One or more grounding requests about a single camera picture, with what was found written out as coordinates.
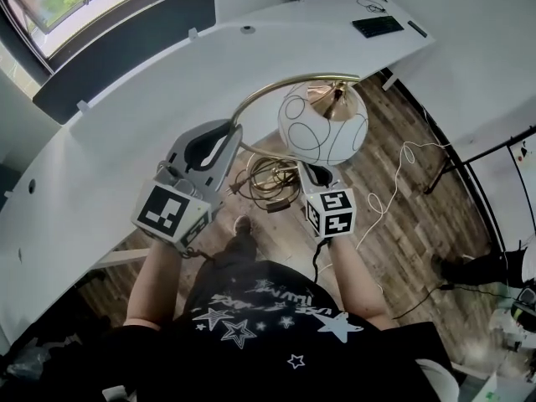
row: white desk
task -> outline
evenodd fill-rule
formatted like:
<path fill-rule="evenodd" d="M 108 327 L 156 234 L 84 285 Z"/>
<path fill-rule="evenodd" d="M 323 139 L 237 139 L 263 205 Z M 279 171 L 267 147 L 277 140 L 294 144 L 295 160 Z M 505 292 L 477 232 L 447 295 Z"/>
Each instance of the white desk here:
<path fill-rule="evenodd" d="M 132 233 L 142 180 L 182 132 L 230 117 L 248 94 L 287 76 L 365 78 L 434 42 L 382 4 L 404 31 L 366 39 L 350 22 L 378 14 L 356 0 L 286 3 L 184 40 L 97 96 L 33 161 L 0 213 L 0 326 L 9 342 Z M 255 33 L 242 34 L 243 25 Z M 276 129 L 284 92 L 249 109 L 246 142 Z"/>

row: wooden floor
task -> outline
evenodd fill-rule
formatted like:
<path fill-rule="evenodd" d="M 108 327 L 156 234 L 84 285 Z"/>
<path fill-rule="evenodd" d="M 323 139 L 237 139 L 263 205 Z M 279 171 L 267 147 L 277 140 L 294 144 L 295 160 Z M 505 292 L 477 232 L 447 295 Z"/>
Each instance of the wooden floor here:
<path fill-rule="evenodd" d="M 396 88 L 387 92 L 381 89 L 383 80 L 381 75 L 375 75 L 357 86 L 368 109 L 368 135 L 359 152 L 340 166 L 357 201 L 356 244 L 378 218 L 367 204 L 368 194 L 376 193 L 387 204 L 394 191 L 394 173 L 402 143 L 436 142 L 425 121 Z M 269 136 L 261 144 L 274 150 L 282 149 L 278 134 Z M 445 175 L 433 194 L 425 196 L 422 193 L 441 164 L 444 152 L 433 146 L 412 147 L 412 150 L 415 164 L 404 161 L 399 193 L 389 213 L 359 250 L 374 278 L 383 287 L 394 317 L 410 309 L 438 285 L 430 268 L 433 254 L 453 260 L 462 254 L 483 255 L 489 249 L 486 229 L 457 175 Z M 245 167 L 249 156 L 249 153 L 240 155 L 229 179 Z M 274 260 L 313 277 L 311 259 L 316 245 L 298 202 L 277 214 L 266 214 L 250 201 L 235 196 L 228 197 L 225 205 L 216 221 L 196 240 L 196 248 L 209 254 L 221 250 L 231 237 L 235 218 L 246 213 L 254 221 L 259 259 Z M 147 246 L 148 240 L 136 233 L 121 248 Z M 199 258 L 184 262 L 177 314 L 182 311 L 202 262 Z M 318 263 L 320 268 L 329 264 L 325 252 L 321 253 Z M 108 268 L 108 278 L 104 282 L 93 281 L 81 292 L 97 314 L 108 315 L 112 323 L 119 326 L 125 318 L 128 296 L 140 267 L 141 264 L 133 264 Z M 332 268 L 320 275 L 319 284 L 340 305 Z M 497 291 L 493 285 L 486 289 Z M 506 353 L 501 349 L 499 334 L 487 329 L 495 304 L 492 296 L 465 291 L 435 291 L 422 306 L 401 318 L 399 324 L 433 321 L 453 362 L 491 372 L 503 362 Z"/>

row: person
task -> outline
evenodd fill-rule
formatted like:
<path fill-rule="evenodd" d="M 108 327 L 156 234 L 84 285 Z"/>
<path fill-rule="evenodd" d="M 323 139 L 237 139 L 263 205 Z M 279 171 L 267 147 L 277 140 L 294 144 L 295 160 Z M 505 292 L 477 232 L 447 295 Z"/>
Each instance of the person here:
<path fill-rule="evenodd" d="M 480 286 L 500 282 L 522 289 L 536 277 L 536 238 L 533 237 L 524 249 L 492 252 L 467 263 L 463 263 L 462 258 L 449 262 L 434 255 L 432 268 L 450 283 Z"/>
<path fill-rule="evenodd" d="M 424 335 L 419 325 L 399 333 L 405 328 L 389 318 L 381 290 L 348 237 L 333 238 L 329 247 L 344 306 L 339 311 L 299 272 L 255 261 L 247 216 L 237 219 L 234 231 L 225 249 L 202 265 L 176 320 L 182 258 L 154 241 L 124 326 L 71 361 L 64 383 L 83 388 L 83 400 L 119 384 L 141 402 L 181 395 L 457 400 L 433 325 Z"/>

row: lamp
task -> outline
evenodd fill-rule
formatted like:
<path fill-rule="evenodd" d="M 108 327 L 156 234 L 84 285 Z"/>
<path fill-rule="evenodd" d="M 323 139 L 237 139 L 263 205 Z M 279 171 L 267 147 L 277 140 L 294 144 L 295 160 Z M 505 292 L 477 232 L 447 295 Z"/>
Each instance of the lamp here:
<path fill-rule="evenodd" d="M 241 146 L 267 157 L 316 165 L 336 165 L 349 159 L 363 144 L 369 127 L 367 109 L 350 84 L 359 77 L 340 74 L 295 76 L 265 86 L 246 98 L 231 121 L 237 125 L 246 107 L 263 95 L 292 85 L 278 114 L 279 133 L 291 155 Z"/>

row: black t-shirt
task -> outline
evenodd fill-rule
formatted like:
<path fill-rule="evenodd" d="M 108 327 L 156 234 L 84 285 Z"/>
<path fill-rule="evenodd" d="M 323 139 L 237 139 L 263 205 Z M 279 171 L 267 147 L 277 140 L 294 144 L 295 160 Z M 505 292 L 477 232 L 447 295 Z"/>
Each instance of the black t-shirt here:
<path fill-rule="evenodd" d="M 116 329 L 78 372 L 71 369 L 71 383 L 87 394 L 123 384 L 137 389 L 140 402 L 215 395 L 437 400 L 404 344 L 339 311 L 326 291 L 286 266 L 221 270 L 196 285 L 186 308 L 160 332 Z"/>

